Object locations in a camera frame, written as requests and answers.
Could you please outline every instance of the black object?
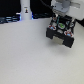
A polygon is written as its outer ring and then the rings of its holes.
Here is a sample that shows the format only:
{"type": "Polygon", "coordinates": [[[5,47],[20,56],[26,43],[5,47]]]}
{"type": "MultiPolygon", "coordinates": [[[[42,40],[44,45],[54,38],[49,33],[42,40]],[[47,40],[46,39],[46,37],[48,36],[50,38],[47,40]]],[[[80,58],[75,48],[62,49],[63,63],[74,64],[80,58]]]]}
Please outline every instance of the black object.
{"type": "Polygon", "coordinates": [[[76,24],[76,20],[72,22],[72,18],[69,16],[65,16],[65,17],[58,16],[54,18],[52,17],[51,23],[46,31],[46,37],[50,39],[53,39],[53,36],[58,37],[63,40],[62,43],[63,45],[71,48],[74,43],[73,34],[74,34],[75,24],[76,24]]]}
{"type": "Polygon", "coordinates": [[[0,17],[11,17],[17,12],[21,12],[20,0],[0,0],[0,17]]]}
{"type": "Polygon", "coordinates": [[[74,38],[69,37],[69,36],[65,36],[64,41],[63,41],[63,45],[71,48],[73,45],[73,42],[74,42],[74,38]]]}
{"type": "MultiPolygon", "coordinates": [[[[48,5],[51,5],[51,0],[42,1],[48,5]]],[[[30,7],[34,19],[52,17],[52,10],[43,5],[40,0],[30,0],[30,7]]]]}
{"type": "Polygon", "coordinates": [[[0,24],[3,24],[3,23],[8,23],[6,18],[4,17],[0,17],[0,24]]]}

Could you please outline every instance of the white table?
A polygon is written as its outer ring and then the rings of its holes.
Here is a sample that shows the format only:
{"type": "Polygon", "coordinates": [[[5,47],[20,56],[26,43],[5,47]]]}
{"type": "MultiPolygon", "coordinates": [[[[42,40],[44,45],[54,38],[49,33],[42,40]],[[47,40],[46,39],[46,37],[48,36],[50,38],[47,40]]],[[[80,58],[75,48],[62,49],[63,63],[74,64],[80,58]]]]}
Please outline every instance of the white table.
{"type": "Polygon", "coordinates": [[[84,28],[70,49],[46,38],[49,23],[0,24],[0,84],[84,84],[84,28]]]}

